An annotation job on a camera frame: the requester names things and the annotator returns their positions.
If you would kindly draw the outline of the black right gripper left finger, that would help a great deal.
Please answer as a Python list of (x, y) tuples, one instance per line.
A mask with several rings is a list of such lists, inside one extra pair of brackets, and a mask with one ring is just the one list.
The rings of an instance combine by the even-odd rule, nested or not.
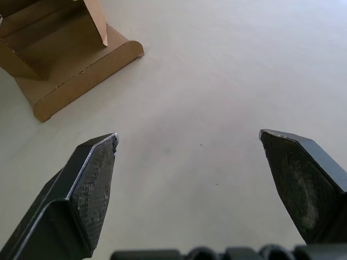
[(79, 145), (42, 188), (1, 250), (1, 259), (85, 259), (98, 245), (110, 201), (119, 137)]

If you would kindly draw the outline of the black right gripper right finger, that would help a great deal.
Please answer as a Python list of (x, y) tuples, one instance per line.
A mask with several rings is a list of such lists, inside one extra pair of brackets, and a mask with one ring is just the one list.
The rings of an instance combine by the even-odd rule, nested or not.
[(311, 139), (270, 129), (262, 129), (259, 139), (303, 240), (346, 243), (346, 171)]

